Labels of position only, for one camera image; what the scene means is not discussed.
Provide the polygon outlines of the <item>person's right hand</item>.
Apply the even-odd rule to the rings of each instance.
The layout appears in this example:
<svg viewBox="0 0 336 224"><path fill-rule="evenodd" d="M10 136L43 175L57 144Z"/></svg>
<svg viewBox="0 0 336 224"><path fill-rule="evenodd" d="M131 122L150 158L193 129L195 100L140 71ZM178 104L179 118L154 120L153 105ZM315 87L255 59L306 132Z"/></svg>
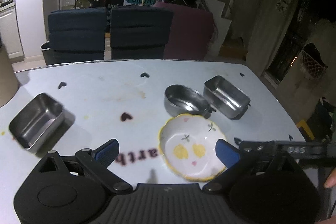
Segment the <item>person's right hand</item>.
<svg viewBox="0 0 336 224"><path fill-rule="evenodd" d="M332 188L335 186L336 182L336 169L333 169L333 171L330 173L329 177L327 178L324 187L325 188ZM336 224L335 216L330 217L329 219L326 219L325 221L322 221L321 223L325 224Z"/></svg>

